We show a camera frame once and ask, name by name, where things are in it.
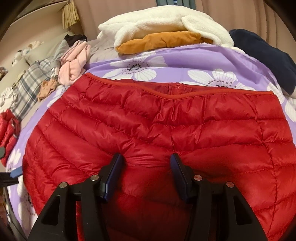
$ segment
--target pink clothing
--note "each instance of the pink clothing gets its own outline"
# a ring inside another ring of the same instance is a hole
[[[73,84],[85,72],[83,68],[90,58],[91,46],[85,41],[76,41],[61,57],[62,67],[59,71],[59,83],[68,86]]]

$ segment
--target plaid blanket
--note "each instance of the plaid blanket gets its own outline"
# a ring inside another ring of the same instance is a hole
[[[18,98],[16,104],[10,109],[19,121],[22,121],[37,102],[42,81],[50,80],[52,74],[51,60],[52,58],[47,58],[33,63],[15,87]]]

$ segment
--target silver bolt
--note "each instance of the silver bolt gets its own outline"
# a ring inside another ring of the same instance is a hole
[[[202,176],[200,176],[200,175],[195,175],[193,178],[196,181],[201,181],[202,180]]]
[[[67,183],[66,182],[62,182],[59,184],[60,188],[65,188],[67,186]]]
[[[91,176],[91,180],[92,181],[96,181],[96,180],[98,180],[99,179],[99,176],[98,175],[93,175],[93,176]]]
[[[226,186],[229,187],[229,188],[233,188],[234,187],[234,184],[232,182],[227,182],[226,183]]]

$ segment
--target yellow tassel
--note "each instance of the yellow tassel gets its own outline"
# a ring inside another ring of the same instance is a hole
[[[63,8],[62,13],[62,21],[63,21],[63,29],[69,28],[73,24],[79,22],[79,15],[77,13],[77,8],[74,4],[74,1],[71,0],[70,3],[68,3]]]

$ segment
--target beige wall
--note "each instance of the beige wall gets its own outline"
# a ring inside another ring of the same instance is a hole
[[[18,50],[23,50],[35,40],[46,42],[66,31],[62,27],[61,11],[20,19],[11,25],[0,42],[0,66],[9,70]]]

